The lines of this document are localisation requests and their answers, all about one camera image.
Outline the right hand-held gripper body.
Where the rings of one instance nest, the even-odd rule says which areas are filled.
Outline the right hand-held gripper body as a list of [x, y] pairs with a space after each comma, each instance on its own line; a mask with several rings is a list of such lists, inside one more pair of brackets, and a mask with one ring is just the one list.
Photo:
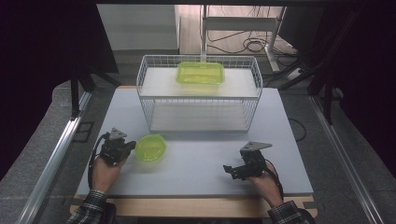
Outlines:
[[242, 168], [242, 178], [260, 176], [266, 168], [262, 149], [271, 147], [271, 144], [261, 142], [248, 142], [240, 149], [240, 154], [245, 165]]

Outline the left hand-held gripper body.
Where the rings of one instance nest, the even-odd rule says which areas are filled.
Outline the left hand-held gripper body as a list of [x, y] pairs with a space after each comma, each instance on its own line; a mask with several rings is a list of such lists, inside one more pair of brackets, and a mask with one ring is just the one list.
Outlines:
[[127, 158], [121, 156], [121, 152], [127, 149], [125, 146], [126, 136], [126, 133], [116, 128], [112, 128], [110, 133], [105, 134], [105, 142], [101, 146], [100, 156], [108, 165], [114, 166]]

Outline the round green-lidded plastic container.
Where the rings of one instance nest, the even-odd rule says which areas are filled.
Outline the round green-lidded plastic container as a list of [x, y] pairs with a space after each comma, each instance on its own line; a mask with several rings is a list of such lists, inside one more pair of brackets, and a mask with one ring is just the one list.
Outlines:
[[135, 154], [141, 161], [157, 161], [167, 149], [164, 138], [159, 134], [142, 137], [135, 146]]

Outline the white wire basket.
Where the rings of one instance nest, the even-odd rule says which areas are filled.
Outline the white wire basket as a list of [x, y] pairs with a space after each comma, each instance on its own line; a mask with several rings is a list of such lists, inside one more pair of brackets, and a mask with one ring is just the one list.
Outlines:
[[[177, 83], [182, 62], [220, 63], [224, 81]], [[262, 95], [262, 74], [253, 56], [146, 55], [136, 87], [153, 132], [246, 132]]]

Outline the rectangular green-lidded plastic container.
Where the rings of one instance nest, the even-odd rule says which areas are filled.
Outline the rectangular green-lidded plastic container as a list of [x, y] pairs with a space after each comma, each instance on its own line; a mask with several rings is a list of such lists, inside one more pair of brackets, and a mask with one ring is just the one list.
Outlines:
[[176, 81], [180, 84], [219, 85], [224, 81], [220, 63], [182, 62], [177, 66]]

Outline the person's right hand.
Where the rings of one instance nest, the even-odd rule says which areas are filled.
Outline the person's right hand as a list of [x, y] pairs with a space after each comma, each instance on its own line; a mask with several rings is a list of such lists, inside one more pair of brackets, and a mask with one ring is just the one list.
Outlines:
[[268, 173], [263, 173], [261, 176], [249, 177], [247, 180], [253, 184], [271, 208], [280, 206], [284, 202], [275, 180]]

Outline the person's left hand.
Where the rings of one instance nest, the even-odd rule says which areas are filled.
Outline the person's left hand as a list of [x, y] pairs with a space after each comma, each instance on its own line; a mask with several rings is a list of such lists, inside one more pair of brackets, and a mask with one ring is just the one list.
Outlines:
[[109, 166], [102, 157], [97, 157], [93, 164], [92, 188], [107, 193], [119, 178], [122, 166], [126, 160]]

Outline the black metal stand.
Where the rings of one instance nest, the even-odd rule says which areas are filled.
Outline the black metal stand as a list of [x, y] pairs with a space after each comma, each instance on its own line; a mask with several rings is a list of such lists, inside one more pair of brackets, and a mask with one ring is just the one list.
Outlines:
[[110, 83], [115, 87], [119, 87], [121, 83], [115, 78], [108, 75], [106, 72], [99, 70], [90, 64], [84, 64], [78, 68], [70, 79], [71, 85], [71, 120], [75, 120], [80, 114], [80, 102], [79, 102], [79, 87], [85, 92], [93, 92], [95, 90], [95, 83], [92, 79], [92, 74], [97, 75], [99, 78]]
[[360, 12], [359, 9], [349, 9], [344, 18], [327, 35], [326, 44], [323, 46], [324, 52], [319, 57], [320, 61], [298, 77], [278, 87], [280, 90], [286, 90], [309, 77], [313, 77], [306, 90], [309, 95], [318, 95], [321, 90], [324, 90], [322, 115], [330, 125], [332, 125], [332, 90], [334, 87], [333, 69], [335, 56], [340, 51], [344, 39], [359, 17]]

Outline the white cabinet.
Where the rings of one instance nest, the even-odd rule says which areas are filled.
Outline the white cabinet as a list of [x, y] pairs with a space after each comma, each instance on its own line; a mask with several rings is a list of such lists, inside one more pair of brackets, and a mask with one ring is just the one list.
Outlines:
[[179, 49], [178, 6], [97, 4], [97, 8], [113, 50]]

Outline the aluminium rail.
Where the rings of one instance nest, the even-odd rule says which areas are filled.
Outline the aluminium rail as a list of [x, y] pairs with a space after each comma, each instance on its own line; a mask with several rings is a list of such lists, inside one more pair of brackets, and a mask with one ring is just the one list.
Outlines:
[[32, 224], [35, 220], [35, 216], [38, 213], [41, 204], [44, 202], [51, 183], [59, 170], [64, 159], [64, 155], [71, 144], [73, 136], [81, 122], [81, 117], [84, 114], [91, 97], [92, 95], [88, 92], [84, 91], [82, 93], [82, 96], [78, 100], [77, 116], [67, 122], [57, 145], [53, 149], [43, 172], [38, 178], [35, 187], [15, 224]]
[[355, 192], [355, 195], [357, 196], [357, 199], [361, 205], [361, 208], [363, 209], [364, 214], [367, 216], [368, 221], [370, 224], [384, 224], [384, 219], [379, 214], [377, 206], [369, 190], [363, 184], [355, 166], [347, 155], [344, 145], [342, 144], [336, 130], [329, 123], [329, 121], [326, 120], [323, 114], [324, 108], [322, 107], [319, 98], [317, 96], [309, 96], [308, 99], [314, 107], [319, 122], [321, 123], [324, 132], [329, 138], [334, 153], [340, 161], [346, 177], [353, 191]]

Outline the white metal desk frame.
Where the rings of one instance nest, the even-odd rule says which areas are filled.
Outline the white metal desk frame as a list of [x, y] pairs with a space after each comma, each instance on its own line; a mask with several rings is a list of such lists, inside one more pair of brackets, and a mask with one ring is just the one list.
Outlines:
[[206, 40], [208, 31], [253, 31], [253, 32], [270, 32], [271, 37], [264, 46], [264, 51], [274, 73], [279, 73], [280, 69], [274, 55], [274, 44], [281, 22], [286, 11], [282, 7], [278, 15], [274, 18], [266, 17], [211, 17], [208, 15], [208, 5], [203, 5], [201, 18], [201, 49], [200, 54], [206, 55]]

